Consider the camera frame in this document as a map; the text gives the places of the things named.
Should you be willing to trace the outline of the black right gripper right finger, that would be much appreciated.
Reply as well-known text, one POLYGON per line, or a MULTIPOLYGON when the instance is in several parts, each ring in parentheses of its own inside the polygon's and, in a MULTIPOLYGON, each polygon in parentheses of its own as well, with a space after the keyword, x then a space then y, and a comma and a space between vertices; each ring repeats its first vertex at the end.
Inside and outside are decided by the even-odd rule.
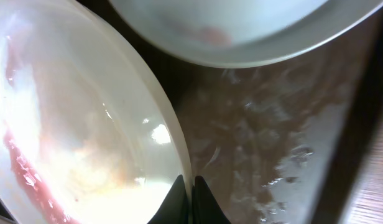
POLYGON ((200 175, 192 190, 193 224, 231 224, 218 205, 208 184, 200 175))

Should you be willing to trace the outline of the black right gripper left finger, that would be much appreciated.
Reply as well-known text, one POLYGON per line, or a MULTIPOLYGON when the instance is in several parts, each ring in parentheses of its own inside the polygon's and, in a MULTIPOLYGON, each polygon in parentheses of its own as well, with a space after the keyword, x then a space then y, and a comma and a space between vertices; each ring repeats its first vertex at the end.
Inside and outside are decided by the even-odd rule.
POLYGON ((179 175, 148 224, 188 224, 189 203, 185 183, 179 175))

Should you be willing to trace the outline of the cream white plate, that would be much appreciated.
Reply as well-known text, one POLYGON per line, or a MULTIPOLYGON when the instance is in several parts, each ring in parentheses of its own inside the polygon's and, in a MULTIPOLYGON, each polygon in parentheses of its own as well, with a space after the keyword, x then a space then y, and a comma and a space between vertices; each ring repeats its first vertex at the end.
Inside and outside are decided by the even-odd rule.
POLYGON ((172 105, 115 28, 76 1, 0 1, 0 201, 16 223, 148 223, 179 175, 189 203, 172 105))

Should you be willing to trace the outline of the pale green plate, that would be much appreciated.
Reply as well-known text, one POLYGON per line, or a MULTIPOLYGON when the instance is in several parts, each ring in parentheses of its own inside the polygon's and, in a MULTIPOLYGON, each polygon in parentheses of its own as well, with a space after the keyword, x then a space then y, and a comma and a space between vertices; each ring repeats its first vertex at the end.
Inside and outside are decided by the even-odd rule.
POLYGON ((187 62, 250 68, 307 53, 383 7, 383 0, 113 0, 143 39, 187 62))

